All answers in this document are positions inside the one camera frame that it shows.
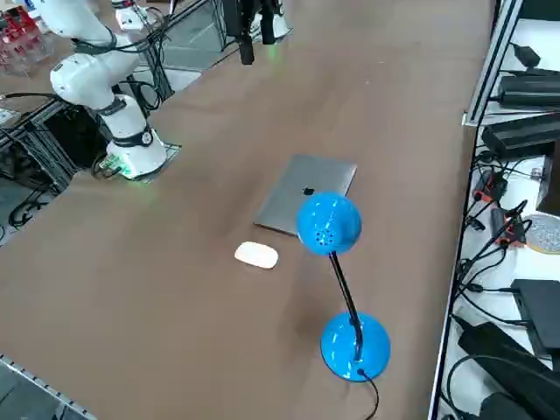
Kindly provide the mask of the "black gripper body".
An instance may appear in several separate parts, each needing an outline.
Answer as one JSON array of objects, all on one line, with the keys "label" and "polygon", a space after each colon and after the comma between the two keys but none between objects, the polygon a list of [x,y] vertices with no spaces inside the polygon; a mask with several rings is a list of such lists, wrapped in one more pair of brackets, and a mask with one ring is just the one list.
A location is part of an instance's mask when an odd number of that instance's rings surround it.
[{"label": "black gripper body", "polygon": [[256,13],[272,13],[281,15],[281,2],[277,0],[223,0],[224,18],[227,22],[240,22],[243,14],[254,18]]}]

